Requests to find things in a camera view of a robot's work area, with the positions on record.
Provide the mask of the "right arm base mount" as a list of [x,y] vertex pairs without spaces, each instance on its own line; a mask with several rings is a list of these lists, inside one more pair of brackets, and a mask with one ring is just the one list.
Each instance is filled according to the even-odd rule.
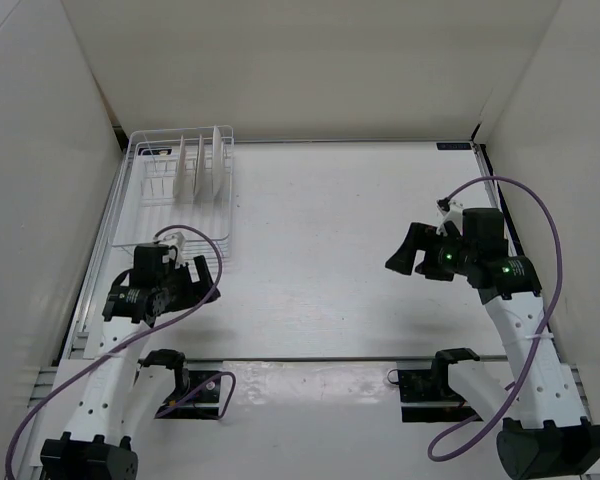
[[415,424],[481,421],[467,401],[452,390],[448,383],[451,365],[479,360],[480,356],[469,348],[453,348],[436,352],[427,366],[408,366],[402,362],[390,370],[386,381],[398,388],[402,422]]

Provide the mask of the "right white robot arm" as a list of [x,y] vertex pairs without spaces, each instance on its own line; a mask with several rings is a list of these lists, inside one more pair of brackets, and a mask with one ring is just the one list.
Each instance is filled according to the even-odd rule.
[[507,389],[473,350],[441,350],[429,369],[400,373],[410,399],[465,401],[495,422],[498,458],[512,479],[582,475],[600,460],[600,424],[587,419],[569,368],[541,324],[535,268],[527,257],[510,255],[499,210],[448,212],[440,226],[413,222],[385,266],[434,281],[466,278],[495,325],[513,377]]

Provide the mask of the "white plate green rim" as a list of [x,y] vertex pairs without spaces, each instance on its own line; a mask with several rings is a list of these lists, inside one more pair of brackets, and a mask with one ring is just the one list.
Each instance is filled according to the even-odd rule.
[[211,184],[213,198],[217,198],[224,184],[224,140],[219,126],[213,128]]

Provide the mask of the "white plate orange sunburst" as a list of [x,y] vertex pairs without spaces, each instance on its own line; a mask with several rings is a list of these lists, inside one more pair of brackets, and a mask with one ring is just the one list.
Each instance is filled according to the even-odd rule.
[[184,194],[184,181],[186,177],[186,141],[184,136],[180,138],[179,156],[176,165],[176,175],[173,181],[173,196],[179,201]]

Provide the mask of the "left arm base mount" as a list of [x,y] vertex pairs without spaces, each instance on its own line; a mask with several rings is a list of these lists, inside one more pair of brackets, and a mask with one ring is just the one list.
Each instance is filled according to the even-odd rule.
[[[185,355],[172,349],[151,351],[138,361],[139,371],[149,367],[161,367],[173,373],[174,390],[156,412],[156,419],[197,419],[220,421],[234,395],[237,378],[230,371],[189,370]],[[222,379],[230,380],[229,392],[221,408],[211,408],[220,401]]]

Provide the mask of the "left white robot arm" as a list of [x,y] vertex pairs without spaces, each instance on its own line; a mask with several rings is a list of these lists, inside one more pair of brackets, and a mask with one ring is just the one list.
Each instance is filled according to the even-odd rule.
[[134,443],[156,414],[194,390],[184,353],[143,350],[157,319],[219,299],[206,259],[187,262],[170,236],[135,247],[130,269],[112,282],[101,344],[85,390],[62,433],[44,441],[40,461],[51,479],[134,479]]

